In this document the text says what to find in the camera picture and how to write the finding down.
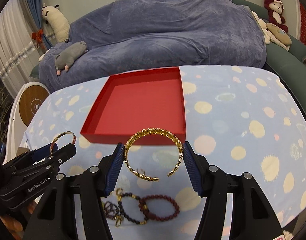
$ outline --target blue curtain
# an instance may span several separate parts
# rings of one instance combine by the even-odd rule
[[[42,0],[27,0],[27,1],[33,19],[35,21],[35,24],[37,25],[37,28],[42,29]],[[51,47],[53,47],[51,42],[44,34],[42,36],[42,39],[46,49],[50,49]]]

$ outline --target light blue bedsheet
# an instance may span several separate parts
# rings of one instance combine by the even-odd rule
[[[186,140],[197,154],[226,173],[253,174],[272,204],[282,226],[306,206],[306,123],[291,95],[279,78],[263,69],[237,66],[181,66]],[[97,165],[102,156],[112,154],[115,145],[91,144],[80,135],[81,127],[107,77],[64,88],[42,104],[24,134],[22,146],[35,149],[50,143],[64,131],[77,135],[76,156],[61,165],[67,176]],[[62,147],[69,135],[58,141]],[[117,187],[139,196],[169,195],[180,206],[179,216],[168,222],[149,221],[138,226],[124,221],[115,228],[108,221],[115,240],[132,236],[136,240],[194,239],[205,199],[193,191],[184,163],[171,177],[166,174],[178,159],[177,148],[133,147],[129,162],[159,182],[134,176],[123,164]],[[115,194],[108,200],[116,203]],[[143,220],[133,199],[123,200],[125,211]],[[148,203],[159,216],[172,214],[172,206],[161,200]],[[228,239],[232,196],[228,197],[223,239]],[[83,226],[77,208],[77,227],[83,239]]]

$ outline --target wooden disc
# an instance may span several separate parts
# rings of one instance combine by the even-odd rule
[[[33,85],[28,87],[20,98],[19,111],[23,123],[29,126],[34,115],[49,96],[45,88]]]

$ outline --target white curtain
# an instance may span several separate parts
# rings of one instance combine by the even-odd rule
[[[23,0],[9,0],[0,14],[0,78],[13,98],[30,82],[41,53],[31,39],[36,30],[28,18]]]

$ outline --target blue blanket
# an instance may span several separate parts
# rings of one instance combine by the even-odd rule
[[[55,56],[85,41],[89,52],[56,75]],[[232,0],[118,0],[71,24],[69,41],[45,54],[50,92],[136,69],[179,65],[263,67],[264,36],[248,7]]]

